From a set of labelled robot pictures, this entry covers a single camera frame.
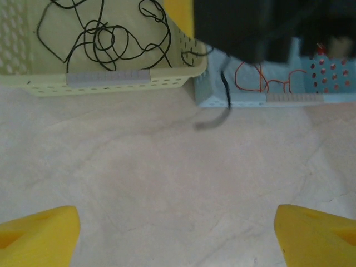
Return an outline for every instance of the black object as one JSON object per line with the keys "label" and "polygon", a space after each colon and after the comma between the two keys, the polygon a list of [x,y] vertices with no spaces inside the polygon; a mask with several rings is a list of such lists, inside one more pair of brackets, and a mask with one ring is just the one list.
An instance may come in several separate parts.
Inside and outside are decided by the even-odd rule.
{"label": "black object", "polygon": [[287,62],[292,37],[301,55],[318,46],[356,56],[355,0],[194,0],[197,39],[247,63]]}

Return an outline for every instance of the yellow plastic basket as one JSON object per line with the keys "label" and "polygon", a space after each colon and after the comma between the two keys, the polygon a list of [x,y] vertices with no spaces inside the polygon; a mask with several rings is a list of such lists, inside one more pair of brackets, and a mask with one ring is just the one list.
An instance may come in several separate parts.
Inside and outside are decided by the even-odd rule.
{"label": "yellow plastic basket", "polygon": [[[206,57],[193,54],[184,54],[184,57],[194,67],[184,64],[182,51],[205,53],[205,45],[185,36],[168,18],[172,44],[167,56],[172,68],[162,60],[148,71],[141,70],[162,56],[162,52],[156,49],[135,60],[119,61],[119,71],[103,71],[98,63],[87,58],[83,49],[78,49],[71,59],[67,74],[65,64],[48,52],[36,35],[41,15],[49,2],[0,0],[1,85],[23,88],[36,96],[175,88],[182,86],[190,77],[201,75],[207,68]],[[100,2],[87,1],[78,8],[84,21],[97,18]],[[70,6],[72,1],[61,0],[60,3]],[[166,34],[166,28],[154,19],[142,16],[138,5],[139,0],[106,0],[103,19],[130,29],[143,46],[160,42]],[[81,31],[74,11],[53,7],[48,10],[41,36],[53,50],[65,57]],[[132,46],[128,51],[135,55],[135,49],[137,47]]]}

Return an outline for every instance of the basket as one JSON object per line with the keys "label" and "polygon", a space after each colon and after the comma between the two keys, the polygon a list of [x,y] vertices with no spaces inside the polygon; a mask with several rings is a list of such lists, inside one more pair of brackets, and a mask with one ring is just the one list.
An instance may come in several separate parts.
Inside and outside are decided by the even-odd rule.
{"label": "basket", "polygon": [[[84,21],[97,18],[99,2],[87,1],[79,8]],[[184,64],[181,51],[204,53],[205,45],[185,36],[168,18],[172,44],[167,57],[172,68],[162,60],[156,67],[142,70],[162,56],[155,50],[135,60],[120,61],[119,71],[103,71],[98,63],[86,57],[83,50],[77,50],[67,74],[65,64],[47,51],[36,35],[48,3],[49,0],[0,0],[1,85],[23,88],[36,96],[82,95],[180,87],[190,77],[199,76],[206,70],[206,57],[185,54],[185,60],[193,62],[194,67]],[[71,3],[71,0],[61,1],[61,4]],[[166,28],[142,16],[138,4],[139,0],[106,0],[103,20],[130,29],[143,45],[159,42],[166,34]],[[41,36],[53,50],[65,56],[81,31],[74,11],[53,7],[48,10]],[[136,49],[128,47],[132,53]]]}
{"label": "basket", "polygon": [[[287,81],[294,70],[289,90],[283,91],[281,83],[270,83],[269,93],[242,91],[235,84],[235,73],[241,65],[237,59],[231,60],[225,76],[229,83],[233,107],[292,107],[312,106],[323,103],[346,103],[356,101],[356,65],[354,60],[331,60],[324,55],[310,59],[299,57],[300,41],[293,39],[290,62],[287,65],[276,63],[262,64],[267,81]],[[208,68],[194,79],[196,102],[201,107],[226,107],[226,90],[220,77],[220,66],[226,54],[214,50],[208,58]],[[259,88],[260,73],[254,66],[245,64],[238,72],[239,86]]]}

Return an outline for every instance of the yellow plastic piece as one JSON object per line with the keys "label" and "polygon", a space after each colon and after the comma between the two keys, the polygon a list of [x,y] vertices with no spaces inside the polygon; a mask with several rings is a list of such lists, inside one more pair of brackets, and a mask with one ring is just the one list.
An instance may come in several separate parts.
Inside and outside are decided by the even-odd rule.
{"label": "yellow plastic piece", "polygon": [[72,206],[0,224],[0,267],[67,267],[79,233]]}
{"label": "yellow plastic piece", "polygon": [[356,266],[355,220],[281,205],[274,229],[288,267]]}
{"label": "yellow plastic piece", "polygon": [[165,11],[177,26],[190,38],[194,38],[193,0],[164,0]]}

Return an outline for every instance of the red wire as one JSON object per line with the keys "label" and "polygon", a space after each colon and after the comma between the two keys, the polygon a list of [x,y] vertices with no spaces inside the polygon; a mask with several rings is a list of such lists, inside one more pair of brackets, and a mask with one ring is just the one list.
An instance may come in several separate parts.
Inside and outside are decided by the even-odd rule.
{"label": "red wire", "polygon": [[[242,62],[238,68],[236,69],[235,71],[235,85],[238,89],[242,90],[242,91],[249,91],[249,92],[260,92],[262,93],[263,91],[266,90],[267,88],[267,93],[269,93],[269,83],[271,82],[276,82],[276,83],[281,83],[283,84],[283,93],[286,93],[286,90],[285,90],[285,86],[288,85],[288,89],[289,89],[289,93],[293,93],[292,90],[291,90],[291,75],[294,73],[294,72],[303,72],[303,73],[306,73],[305,70],[294,70],[294,71],[291,71],[288,75],[288,81],[286,82],[283,82],[283,81],[279,81],[279,80],[270,80],[270,81],[267,81],[267,79],[265,78],[265,76],[263,75],[263,69],[262,69],[262,65],[259,64],[259,69],[257,68],[256,65],[254,65],[255,69],[258,71],[259,75],[260,75],[260,89],[246,89],[246,88],[242,88],[241,86],[239,86],[238,84],[238,72],[239,70],[241,69],[241,67],[245,64],[245,62]],[[262,80],[265,81],[265,87],[262,89]]]}

